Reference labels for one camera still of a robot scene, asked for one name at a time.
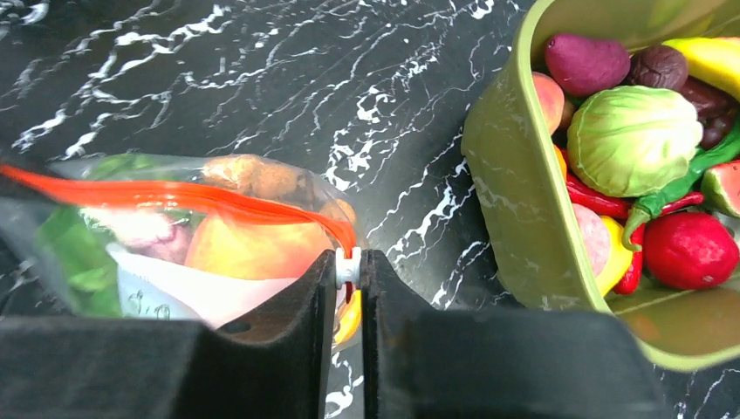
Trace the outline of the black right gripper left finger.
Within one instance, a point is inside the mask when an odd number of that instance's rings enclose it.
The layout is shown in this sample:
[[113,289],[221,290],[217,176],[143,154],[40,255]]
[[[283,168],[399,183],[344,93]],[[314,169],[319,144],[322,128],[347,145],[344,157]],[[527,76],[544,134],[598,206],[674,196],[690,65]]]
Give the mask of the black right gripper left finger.
[[195,321],[5,317],[4,418],[320,418],[334,255],[243,316],[242,333]]

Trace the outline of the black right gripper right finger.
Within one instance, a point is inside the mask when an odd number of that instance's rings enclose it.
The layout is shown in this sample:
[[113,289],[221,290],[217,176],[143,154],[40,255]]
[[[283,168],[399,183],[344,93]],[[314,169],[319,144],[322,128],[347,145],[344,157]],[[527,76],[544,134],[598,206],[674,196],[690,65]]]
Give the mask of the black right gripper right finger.
[[667,418],[634,337],[595,312],[440,311],[360,260],[368,418]]

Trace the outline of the green lettuce toy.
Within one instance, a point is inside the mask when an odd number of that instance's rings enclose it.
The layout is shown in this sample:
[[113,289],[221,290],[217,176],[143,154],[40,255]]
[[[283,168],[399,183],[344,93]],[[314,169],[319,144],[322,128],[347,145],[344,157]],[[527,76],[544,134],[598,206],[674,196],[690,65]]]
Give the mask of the green lettuce toy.
[[[146,169],[160,163],[153,155],[122,154],[60,161],[52,168],[64,177],[83,180],[144,178]],[[121,318],[117,264],[105,245],[113,239],[103,227],[88,228],[75,207],[62,205],[41,225],[37,244],[49,251],[61,268],[63,297],[71,310],[88,317]]]

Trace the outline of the pink sweet potato toy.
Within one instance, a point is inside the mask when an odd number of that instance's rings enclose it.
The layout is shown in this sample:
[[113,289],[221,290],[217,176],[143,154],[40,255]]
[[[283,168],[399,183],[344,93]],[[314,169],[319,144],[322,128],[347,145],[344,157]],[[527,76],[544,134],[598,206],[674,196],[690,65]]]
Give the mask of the pink sweet potato toy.
[[148,209],[84,209],[98,226],[110,230],[130,251],[184,264],[193,236],[189,224]]

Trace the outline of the orange pumpkin toy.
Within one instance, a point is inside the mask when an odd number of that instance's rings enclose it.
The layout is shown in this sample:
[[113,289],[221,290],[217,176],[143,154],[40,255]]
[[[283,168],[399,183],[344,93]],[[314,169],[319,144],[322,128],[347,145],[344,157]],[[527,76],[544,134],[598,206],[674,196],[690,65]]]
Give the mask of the orange pumpkin toy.
[[197,224],[184,266],[241,280],[298,278],[339,242],[319,223],[245,222],[222,210]]

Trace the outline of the clear zip top bag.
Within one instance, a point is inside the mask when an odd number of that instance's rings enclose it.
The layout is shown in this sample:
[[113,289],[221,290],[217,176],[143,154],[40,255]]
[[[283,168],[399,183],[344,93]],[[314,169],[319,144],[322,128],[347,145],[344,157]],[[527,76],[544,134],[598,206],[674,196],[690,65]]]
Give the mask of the clear zip top bag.
[[319,175],[260,155],[1,155],[1,240],[67,310],[225,326],[366,243]]

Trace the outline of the brown nuts cluster toy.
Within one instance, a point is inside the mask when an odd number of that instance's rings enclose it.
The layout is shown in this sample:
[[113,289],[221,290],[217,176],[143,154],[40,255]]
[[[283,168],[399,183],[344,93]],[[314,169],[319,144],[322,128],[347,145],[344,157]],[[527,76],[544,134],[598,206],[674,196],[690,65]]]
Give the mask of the brown nuts cluster toy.
[[312,175],[258,155],[231,155],[208,160],[201,168],[209,184],[256,198],[302,205],[315,198]]

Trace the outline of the yellow bell pepper toy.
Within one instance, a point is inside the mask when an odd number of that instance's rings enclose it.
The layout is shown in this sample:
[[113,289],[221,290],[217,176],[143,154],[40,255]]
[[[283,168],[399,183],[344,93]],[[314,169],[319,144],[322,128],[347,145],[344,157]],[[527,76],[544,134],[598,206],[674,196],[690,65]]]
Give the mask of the yellow bell pepper toy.
[[337,311],[337,321],[333,333],[333,345],[349,342],[361,325],[361,291],[353,291],[348,301],[343,300]]

